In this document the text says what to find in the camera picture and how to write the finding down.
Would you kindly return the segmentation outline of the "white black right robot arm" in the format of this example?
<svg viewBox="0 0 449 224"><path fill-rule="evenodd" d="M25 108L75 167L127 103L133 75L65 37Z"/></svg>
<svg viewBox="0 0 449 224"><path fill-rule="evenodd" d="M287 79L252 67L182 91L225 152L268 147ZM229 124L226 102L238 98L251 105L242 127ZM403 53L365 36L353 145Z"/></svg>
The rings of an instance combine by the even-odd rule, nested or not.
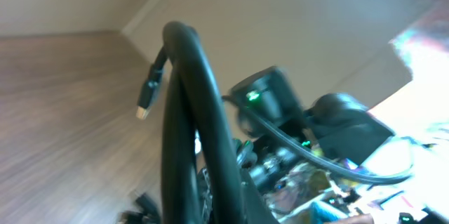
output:
<svg viewBox="0 0 449 224"><path fill-rule="evenodd" d="M236 107L239 128L254 140L240 146L238 163L261 192L275 190L301 163L365 184L403 180L368 167L394 132L350 95L329 93L306 109L284 72L271 66L240 81L222 99Z"/></svg>

